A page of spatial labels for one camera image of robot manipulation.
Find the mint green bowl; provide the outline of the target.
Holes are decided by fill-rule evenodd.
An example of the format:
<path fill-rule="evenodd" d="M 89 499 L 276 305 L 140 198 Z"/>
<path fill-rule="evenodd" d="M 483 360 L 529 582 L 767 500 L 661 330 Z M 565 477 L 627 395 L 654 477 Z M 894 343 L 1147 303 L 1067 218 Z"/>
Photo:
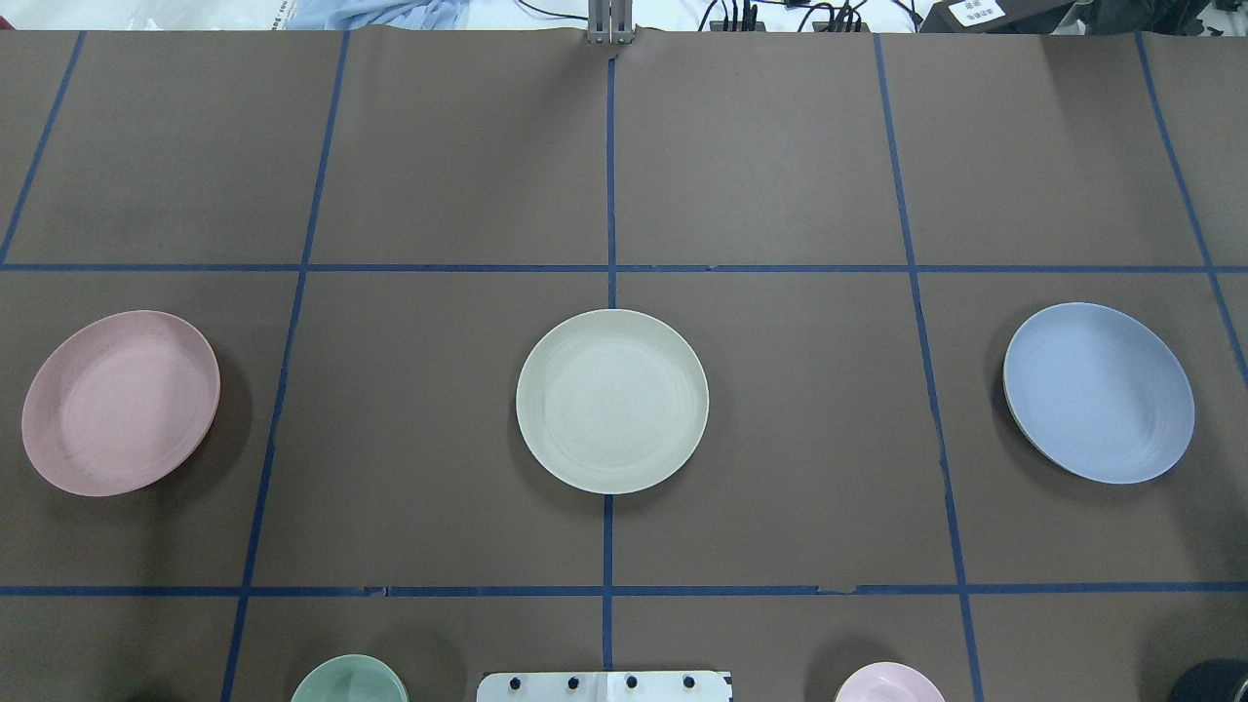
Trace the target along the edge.
<path fill-rule="evenodd" d="M 300 680 L 291 701 L 411 701 L 406 685 L 384 662 L 366 655 L 327 660 Z"/>

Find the dark blue pot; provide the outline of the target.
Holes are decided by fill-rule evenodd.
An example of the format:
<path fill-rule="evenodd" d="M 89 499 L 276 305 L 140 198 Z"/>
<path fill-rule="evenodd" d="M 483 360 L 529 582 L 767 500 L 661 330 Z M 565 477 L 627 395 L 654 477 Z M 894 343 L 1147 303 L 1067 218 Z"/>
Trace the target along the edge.
<path fill-rule="evenodd" d="M 1207 660 L 1186 670 L 1168 701 L 1247 701 L 1247 661 Z"/>

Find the light blue cloth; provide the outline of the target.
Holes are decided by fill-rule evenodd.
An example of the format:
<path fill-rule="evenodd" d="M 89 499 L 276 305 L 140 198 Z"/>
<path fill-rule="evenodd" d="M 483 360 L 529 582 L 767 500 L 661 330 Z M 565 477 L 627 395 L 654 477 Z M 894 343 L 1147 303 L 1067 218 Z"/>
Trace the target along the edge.
<path fill-rule="evenodd" d="M 356 30 L 369 25 L 407 30 L 456 27 L 468 1 L 295 1 L 287 30 Z"/>

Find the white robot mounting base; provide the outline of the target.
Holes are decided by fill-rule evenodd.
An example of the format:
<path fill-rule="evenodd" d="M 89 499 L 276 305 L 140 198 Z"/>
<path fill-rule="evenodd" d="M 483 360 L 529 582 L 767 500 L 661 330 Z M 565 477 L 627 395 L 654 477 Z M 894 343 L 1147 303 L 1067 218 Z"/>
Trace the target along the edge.
<path fill-rule="evenodd" d="M 733 701 L 731 675 L 691 671 L 560 671 L 485 675 L 477 701 Z"/>

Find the metal bracket post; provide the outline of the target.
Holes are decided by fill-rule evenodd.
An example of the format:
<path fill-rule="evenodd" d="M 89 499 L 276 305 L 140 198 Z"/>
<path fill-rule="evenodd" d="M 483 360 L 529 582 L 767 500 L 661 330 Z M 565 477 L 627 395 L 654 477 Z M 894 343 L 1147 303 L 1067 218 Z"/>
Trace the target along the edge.
<path fill-rule="evenodd" d="M 636 37 L 631 0 L 589 0 L 587 40 L 590 45 L 631 44 Z"/>

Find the cream white plate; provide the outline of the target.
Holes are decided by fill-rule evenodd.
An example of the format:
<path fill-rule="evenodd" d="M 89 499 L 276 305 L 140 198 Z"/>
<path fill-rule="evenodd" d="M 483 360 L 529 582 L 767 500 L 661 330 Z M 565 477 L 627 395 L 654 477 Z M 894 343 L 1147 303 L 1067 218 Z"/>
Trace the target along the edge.
<path fill-rule="evenodd" d="M 602 496 L 675 475 L 706 431 L 703 363 L 673 326 L 629 309 L 572 316 L 543 334 L 519 371 L 520 436 L 549 475 Z"/>

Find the light blue plate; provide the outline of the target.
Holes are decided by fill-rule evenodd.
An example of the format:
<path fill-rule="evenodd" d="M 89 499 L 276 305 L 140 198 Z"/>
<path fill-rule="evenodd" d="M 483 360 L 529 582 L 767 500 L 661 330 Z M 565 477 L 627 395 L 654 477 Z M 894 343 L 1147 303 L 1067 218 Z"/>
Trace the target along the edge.
<path fill-rule="evenodd" d="M 1108 306 L 1073 301 L 1026 319 L 1003 351 L 1001 383 L 1026 440 L 1092 483 L 1148 483 L 1191 448 L 1197 408 L 1181 360 Z"/>

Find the black box with label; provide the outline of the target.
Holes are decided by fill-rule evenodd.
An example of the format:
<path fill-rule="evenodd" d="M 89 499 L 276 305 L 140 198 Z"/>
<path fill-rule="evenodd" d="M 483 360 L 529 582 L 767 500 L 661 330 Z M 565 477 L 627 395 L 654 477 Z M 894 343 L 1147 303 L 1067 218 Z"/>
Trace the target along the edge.
<path fill-rule="evenodd" d="M 937 1 L 919 34 L 1052 34 L 1075 1 Z"/>

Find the pink bowl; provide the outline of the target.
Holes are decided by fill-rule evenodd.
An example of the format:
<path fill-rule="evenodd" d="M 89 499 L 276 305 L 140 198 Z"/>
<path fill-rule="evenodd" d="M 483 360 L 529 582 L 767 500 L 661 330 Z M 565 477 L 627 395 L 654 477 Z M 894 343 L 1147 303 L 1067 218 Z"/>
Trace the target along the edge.
<path fill-rule="evenodd" d="M 941 690 L 914 667 L 897 662 L 866 665 L 839 686 L 834 701 L 945 701 Z"/>

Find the pink plate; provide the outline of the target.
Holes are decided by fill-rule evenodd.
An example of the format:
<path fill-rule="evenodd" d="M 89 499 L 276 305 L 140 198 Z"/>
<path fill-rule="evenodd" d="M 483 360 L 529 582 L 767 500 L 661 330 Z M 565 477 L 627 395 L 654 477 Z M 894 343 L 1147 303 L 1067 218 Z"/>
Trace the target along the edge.
<path fill-rule="evenodd" d="M 55 488 L 120 496 L 168 476 L 202 443 L 221 400 L 208 339 L 173 314 L 131 310 L 66 339 L 27 386 L 19 430 Z"/>

